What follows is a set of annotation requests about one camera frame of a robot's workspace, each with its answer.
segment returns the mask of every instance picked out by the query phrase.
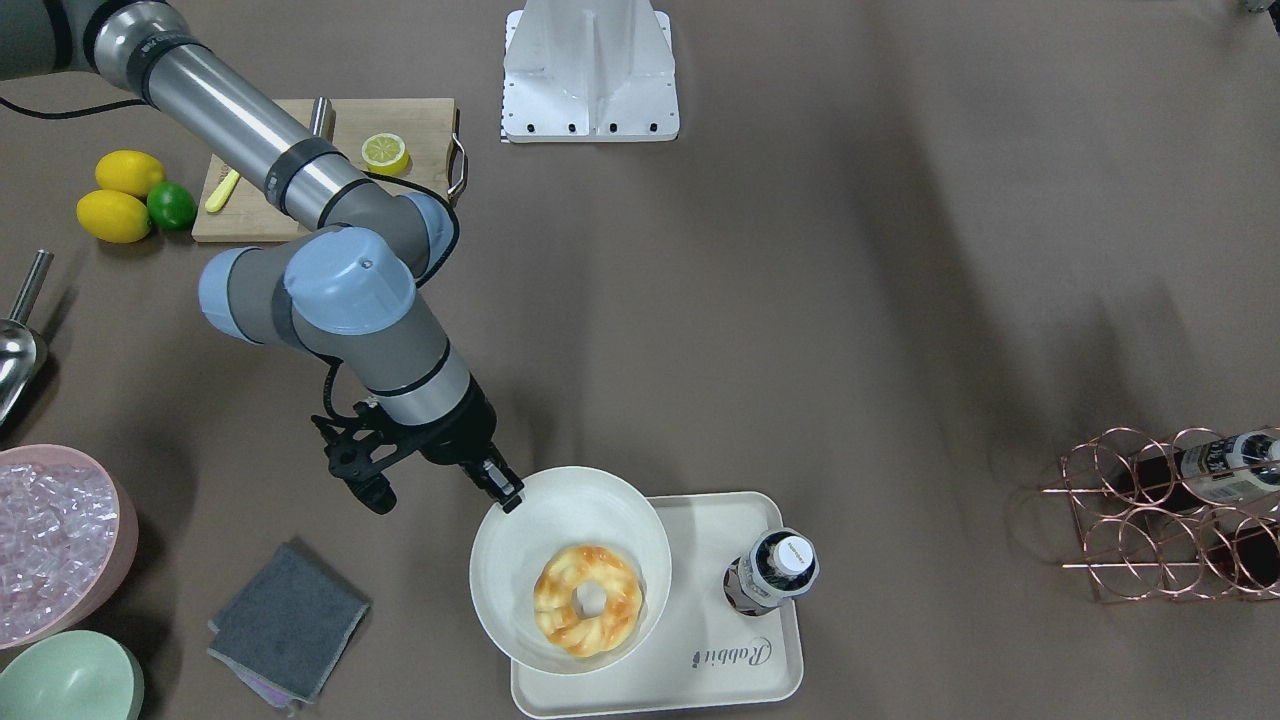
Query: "scoop handle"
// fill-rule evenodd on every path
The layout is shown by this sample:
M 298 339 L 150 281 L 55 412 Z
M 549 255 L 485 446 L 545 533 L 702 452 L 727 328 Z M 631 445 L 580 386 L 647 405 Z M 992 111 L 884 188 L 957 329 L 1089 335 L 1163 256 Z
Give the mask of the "scoop handle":
M 31 309 L 36 305 L 36 296 L 40 295 L 40 286 L 45 284 L 45 275 L 49 274 L 49 264 L 54 261 L 54 254 L 47 250 L 37 250 L 36 259 L 31 263 L 27 279 L 18 291 L 18 300 L 9 311 L 9 319 L 18 323 L 27 323 Z

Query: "light blue joint cap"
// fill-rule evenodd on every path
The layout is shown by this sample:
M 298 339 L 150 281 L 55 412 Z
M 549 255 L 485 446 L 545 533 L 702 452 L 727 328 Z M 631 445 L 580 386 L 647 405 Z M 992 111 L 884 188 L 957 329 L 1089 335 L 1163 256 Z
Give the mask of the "light blue joint cap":
M 453 229 L 453 218 L 449 217 L 449 210 L 430 195 L 424 192 L 406 192 L 403 197 L 408 197 L 417 206 L 417 211 L 422 215 L 422 222 L 426 223 L 426 237 L 431 246 L 431 256 L 426 261 L 426 269 L 430 273 L 444 258 L 444 252 L 449 246 L 457 241 L 457 234 Z
M 262 345 L 261 342 L 250 340 L 241 332 L 239 325 L 236 324 L 236 319 L 232 318 L 232 299 L 228 293 L 232 266 L 236 265 L 236 260 L 241 255 L 250 250 L 261 249 L 237 247 L 236 250 L 227 250 L 214 255 L 214 259 L 205 265 L 205 272 L 200 274 L 200 310 L 211 325 L 224 333 L 252 345 Z
M 284 269 L 293 307 L 333 334 L 370 334 L 396 324 L 413 306 L 413 274 L 366 228 L 342 228 L 302 246 Z

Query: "metal scoop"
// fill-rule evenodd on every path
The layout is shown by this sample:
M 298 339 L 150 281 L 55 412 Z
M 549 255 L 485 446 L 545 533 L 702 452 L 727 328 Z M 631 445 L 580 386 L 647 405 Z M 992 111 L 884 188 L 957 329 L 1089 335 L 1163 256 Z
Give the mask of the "metal scoop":
M 9 318 L 0 320 L 0 424 L 9 418 L 9 411 L 18 402 L 22 391 L 31 378 L 36 377 L 36 372 L 45 364 L 45 356 L 49 355 L 45 340 L 32 332 L 26 323 L 52 260 L 52 252 L 36 251 L 36 260 L 27 272 L 27 279 L 18 291 L 18 300 L 14 301 Z

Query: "white bottle cap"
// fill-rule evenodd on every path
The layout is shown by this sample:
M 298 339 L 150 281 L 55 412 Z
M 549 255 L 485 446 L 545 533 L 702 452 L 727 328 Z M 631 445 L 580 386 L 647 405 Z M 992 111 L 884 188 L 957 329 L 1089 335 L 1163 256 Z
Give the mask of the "white bottle cap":
M 800 536 L 791 536 L 773 546 L 773 566 L 787 575 L 799 575 L 813 565 L 813 544 Z

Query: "round pastry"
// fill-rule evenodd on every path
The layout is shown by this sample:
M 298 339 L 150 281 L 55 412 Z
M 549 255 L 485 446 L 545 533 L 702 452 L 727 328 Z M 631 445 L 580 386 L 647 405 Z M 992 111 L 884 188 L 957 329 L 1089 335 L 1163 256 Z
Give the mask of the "round pastry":
M 582 583 L 604 588 L 604 611 L 582 618 L 573 592 Z M 547 639 L 572 656 L 590 657 L 622 644 L 636 628 L 644 594 L 625 560 L 598 544 L 566 547 L 556 553 L 534 584 L 534 616 Z

